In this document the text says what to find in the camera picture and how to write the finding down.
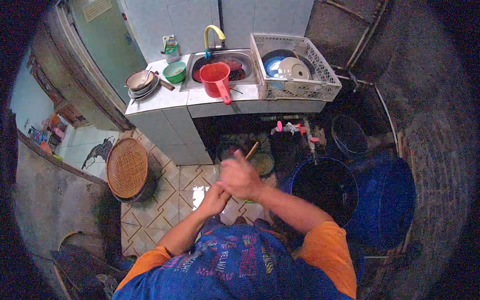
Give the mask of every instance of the spoon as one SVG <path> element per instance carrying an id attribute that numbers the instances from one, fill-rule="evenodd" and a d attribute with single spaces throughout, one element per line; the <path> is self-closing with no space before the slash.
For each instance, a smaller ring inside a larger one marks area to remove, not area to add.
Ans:
<path id="1" fill-rule="evenodd" d="M 152 66 L 150 66 L 150 68 L 148 68 L 148 72 L 147 72 L 147 74 L 145 75 L 144 83 L 143 83 L 143 84 L 145 84 L 145 82 L 147 81 L 147 78 L 148 78 L 148 75 L 150 74 L 150 70 L 151 70 L 151 69 L 152 69 Z"/>

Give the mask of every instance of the blue plate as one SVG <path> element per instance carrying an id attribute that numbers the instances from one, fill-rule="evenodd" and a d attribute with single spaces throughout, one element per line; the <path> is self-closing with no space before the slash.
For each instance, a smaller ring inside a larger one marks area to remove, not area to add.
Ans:
<path id="1" fill-rule="evenodd" d="M 278 77 L 278 66 L 280 62 L 284 59 L 284 56 L 275 56 L 265 63 L 265 72 L 270 77 Z"/>

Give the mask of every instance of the tiled floor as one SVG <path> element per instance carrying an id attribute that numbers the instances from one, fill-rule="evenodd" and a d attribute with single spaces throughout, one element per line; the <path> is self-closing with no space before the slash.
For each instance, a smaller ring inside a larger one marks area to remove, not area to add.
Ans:
<path id="1" fill-rule="evenodd" d="M 136 131 L 134 137 L 139 139 L 142 135 Z M 151 145 L 145 137 L 143 144 Z M 170 228 L 200 205 L 205 192 L 218 180 L 218 165 L 177 167 L 157 147 L 150 152 L 160 162 L 162 176 L 156 192 L 148 201 L 122 204 L 121 241 L 125 256 L 140 256 L 154 248 Z M 238 216 L 244 216 L 252 224 L 256 218 L 265 218 L 265 212 L 259 204 L 231 198 L 220 218 L 231 225 Z"/>
<path id="2" fill-rule="evenodd" d="M 200 205 L 205 192 L 218 180 L 219 166 L 177 167 L 138 130 L 119 133 L 101 131 L 93 126 L 77 130 L 69 126 L 59 156 L 68 164 L 81 169 L 90 150 L 103 143 L 103 139 L 112 137 L 110 140 L 115 139 L 116 142 L 125 136 L 131 136 L 142 143 L 161 169 L 157 190 L 149 200 L 136 204 L 123 203 L 121 206 L 123 254 L 140 256 L 154 248 L 170 228 Z M 105 179 L 105 161 L 97 157 L 95 163 L 84 171 Z M 225 224 L 230 225 L 238 216 L 244 216 L 252 224 L 256 218 L 265 218 L 265 212 L 259 204 L 231 198 L 220 217 Z"/>
<path id="3" fill-rule="evenodd" d="M 93 147 L 102 144 L 104 139 L 108 139 L 115 143 L 119 138 L 120 132 L 99 130 L 94 126 L 85 126 L 79 129 L 74 129 L 68 126 L 65 131 L 65 138 L 63 139 L 58 155 L 63 158 L 67 164 L 78 169 L 82 165 Z M 87 161 L 87 168 L 83 171 L 105 179 L 105 161 L 98 156 Z"/>

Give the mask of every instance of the yellow faucet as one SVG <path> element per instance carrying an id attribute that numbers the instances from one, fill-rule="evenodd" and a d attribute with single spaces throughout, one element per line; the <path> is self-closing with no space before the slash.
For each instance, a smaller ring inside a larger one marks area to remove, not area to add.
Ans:
<path id="1" fill-rule="evenodd" d="M 209 25 L 209 26 L 207 26 L 207 28 L 205 28 L 205 34 L 204 34 L 204 40 L 205 40 L 205 57 L 209 57 L 209 56 L 210 56 L 210 50 L 209 50 L 209 47 L 208 47 L 208 31 L 210 30 L 210 28 L 212 28 L 213 30 L 215 30 L 216 34 L 218 35 L 218 38 L 222 41 L 222 46 L 220 46 L 219 48 L 223 48 L 223 47 L 224 47 L 224 42 L 225 42 L 225 34 L 223 34 L 223 32 L 220 30 L 220 28 L 218 28 L 218 27 L 215 26 L 215 25 Z"/>

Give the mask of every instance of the kitchen sink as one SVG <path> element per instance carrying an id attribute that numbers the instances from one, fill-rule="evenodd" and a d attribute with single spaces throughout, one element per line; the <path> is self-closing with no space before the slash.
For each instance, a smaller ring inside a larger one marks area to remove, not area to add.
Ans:
<path id="1" fill-rule="evenodd" d="M 242 64 L 242 70 L 245 72 L 245 77 L 241 80 L 230 81 L 229 86 L 240 85 L 240 84 L 258 84 L 255 70 L 253 69 L 252 64 L 253 53 L 250 49 L 232 49 L 232 50 L 222 50 L 212 52 L 212 60 L 209 63 L 223 61 L 223 60 L 236 60 Z M 189 91 L 196 88 L 202 88 L 203 85 L 199 82 L 196 82 L 193 78 L 193 68 L 196 69 L 199 65 L 204 65 L 205 52 L 194 53 L 190 55 L 190 58 L 187 62 L 187 76 L 181 84 L 180 91 Z"/>

